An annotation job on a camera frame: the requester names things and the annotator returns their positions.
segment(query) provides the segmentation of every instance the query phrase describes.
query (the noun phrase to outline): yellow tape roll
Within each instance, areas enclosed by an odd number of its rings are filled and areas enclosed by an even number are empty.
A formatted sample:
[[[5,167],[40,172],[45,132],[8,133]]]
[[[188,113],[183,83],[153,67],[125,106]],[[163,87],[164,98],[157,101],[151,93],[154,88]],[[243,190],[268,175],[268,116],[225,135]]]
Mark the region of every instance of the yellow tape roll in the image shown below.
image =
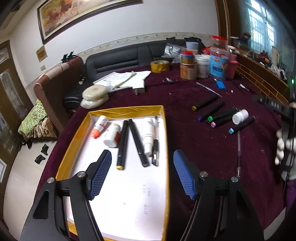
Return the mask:
[[[156,60],[150,63],[153,73],[162,73],[170,70],[170,62],[166,60]]]

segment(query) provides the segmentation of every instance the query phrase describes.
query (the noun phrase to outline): door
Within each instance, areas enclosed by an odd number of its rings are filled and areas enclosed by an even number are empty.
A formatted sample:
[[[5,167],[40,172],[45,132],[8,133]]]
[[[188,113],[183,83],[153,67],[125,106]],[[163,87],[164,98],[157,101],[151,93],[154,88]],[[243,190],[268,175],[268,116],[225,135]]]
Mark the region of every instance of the door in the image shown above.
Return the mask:
[[[0,44],[0,216],[8,176],[23,139],[18,128],[32,107],[6,41]]]

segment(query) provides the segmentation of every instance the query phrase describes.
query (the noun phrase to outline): blue label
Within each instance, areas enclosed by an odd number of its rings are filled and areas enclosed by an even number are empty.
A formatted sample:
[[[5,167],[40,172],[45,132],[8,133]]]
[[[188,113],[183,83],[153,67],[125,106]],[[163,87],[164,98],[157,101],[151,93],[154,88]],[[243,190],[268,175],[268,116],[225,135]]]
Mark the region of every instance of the blue label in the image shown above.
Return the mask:
[[[210,73],[217,77],[225,77],[228,68],[227,57],[217,57],[211,55],[210,58]]]

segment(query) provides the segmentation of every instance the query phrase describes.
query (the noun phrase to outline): red lid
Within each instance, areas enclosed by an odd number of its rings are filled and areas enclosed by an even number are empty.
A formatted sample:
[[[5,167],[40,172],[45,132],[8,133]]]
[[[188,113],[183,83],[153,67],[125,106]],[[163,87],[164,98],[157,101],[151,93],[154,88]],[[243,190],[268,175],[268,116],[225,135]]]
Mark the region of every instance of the red lid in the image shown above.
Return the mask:
[[[227,40],[227,38],[220,37],[220,36],[215,36],[215,35],[212,35],[211,38],[212,39],[219,39],[219,40]]]
[[[183,50],[183,51],[182,51],[182,54],[185,54],[185,55],[193,55],[193,51],[190,51],[190,50]]]

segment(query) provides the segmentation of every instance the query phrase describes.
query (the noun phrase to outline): metal screw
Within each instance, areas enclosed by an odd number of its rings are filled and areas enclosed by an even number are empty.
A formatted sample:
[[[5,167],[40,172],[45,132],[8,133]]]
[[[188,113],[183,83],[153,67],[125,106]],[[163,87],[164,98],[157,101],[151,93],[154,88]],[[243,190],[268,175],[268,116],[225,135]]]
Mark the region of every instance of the metal screw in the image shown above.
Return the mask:
[[[54,182],[54,177],[50,177],[49,179],[47,179],[48,183],[53,183]]]
[[[200,176],[207,177],[208,176],[208,173],[207,172],[200,172]]]
[[[237,183],[239,181],[237,177],[232,177],[230,180],[234,183]]]
[[[77,176],[78,176],[78,177],[84,177],[84,176],[85,176],[85,172],[78,172],[78,173],[77,173]]]

